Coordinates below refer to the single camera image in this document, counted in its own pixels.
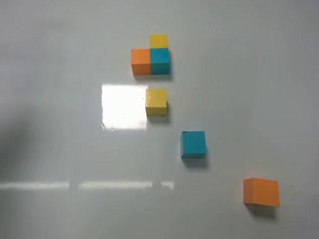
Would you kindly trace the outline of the loose yellow cube block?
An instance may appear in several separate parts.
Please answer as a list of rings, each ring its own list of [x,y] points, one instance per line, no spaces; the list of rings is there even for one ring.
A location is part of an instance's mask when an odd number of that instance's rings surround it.
[[[166,116],[167,90],[146,89],[146,114],[147,116]]]

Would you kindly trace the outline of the loose teal cube block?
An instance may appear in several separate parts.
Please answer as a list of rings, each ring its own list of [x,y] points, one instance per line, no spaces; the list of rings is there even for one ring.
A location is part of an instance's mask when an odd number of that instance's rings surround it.
[[[180,136],[180,155],[185,158],[204,158],[207,153],[204,131],[183,131]]]

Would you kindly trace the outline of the template teal cube block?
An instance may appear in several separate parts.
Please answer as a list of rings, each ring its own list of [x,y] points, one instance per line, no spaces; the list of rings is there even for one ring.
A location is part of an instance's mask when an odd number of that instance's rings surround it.
[[[170,74],[170,53],[168,48],[151,48],[150,60],[152,75]]]

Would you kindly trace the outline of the template orange cube block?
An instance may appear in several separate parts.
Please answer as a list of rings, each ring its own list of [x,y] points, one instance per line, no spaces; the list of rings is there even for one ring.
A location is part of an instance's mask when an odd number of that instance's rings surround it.
[[[134,76],[151,74],[150,49],[131,50],[131,68]]]

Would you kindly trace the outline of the template yellow cube block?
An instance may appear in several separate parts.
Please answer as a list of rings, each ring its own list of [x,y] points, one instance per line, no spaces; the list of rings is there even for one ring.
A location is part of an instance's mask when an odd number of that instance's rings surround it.
[[[151,34],[150,48],[168,48],[167,34]]]

